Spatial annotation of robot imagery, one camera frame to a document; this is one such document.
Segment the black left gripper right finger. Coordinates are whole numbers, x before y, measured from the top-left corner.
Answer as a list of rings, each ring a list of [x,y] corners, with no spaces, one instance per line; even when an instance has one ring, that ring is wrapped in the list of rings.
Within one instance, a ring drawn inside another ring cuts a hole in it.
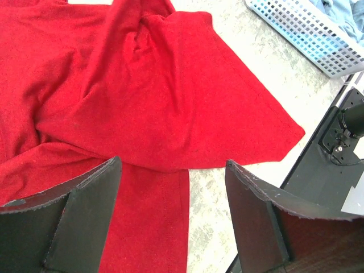
[[[243,272],[363,271],[363,217],[299,198],[232,160],[225,185]]]

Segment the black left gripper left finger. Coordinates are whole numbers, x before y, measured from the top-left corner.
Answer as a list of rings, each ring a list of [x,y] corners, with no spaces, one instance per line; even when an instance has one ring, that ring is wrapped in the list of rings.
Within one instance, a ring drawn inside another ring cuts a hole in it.
[[[115,156],[1,207],[1,272],[98,272],[121,180]]]

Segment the red t shirt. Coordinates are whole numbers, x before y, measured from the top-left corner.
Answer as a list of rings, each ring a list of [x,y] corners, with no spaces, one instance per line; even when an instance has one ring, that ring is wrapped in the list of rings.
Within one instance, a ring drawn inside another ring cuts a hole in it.
[[[278,162],[304,134],[209,13],[1,2],[1,203],[119,156],[101,272],[186,272],[189,170]]]

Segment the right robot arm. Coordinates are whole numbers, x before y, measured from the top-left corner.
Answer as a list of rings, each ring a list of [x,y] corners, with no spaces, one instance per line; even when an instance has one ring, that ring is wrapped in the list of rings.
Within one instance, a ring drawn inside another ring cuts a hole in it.
[[[340,124],[346,135],[351,138],[363,137],[363,100],[341,113]]]

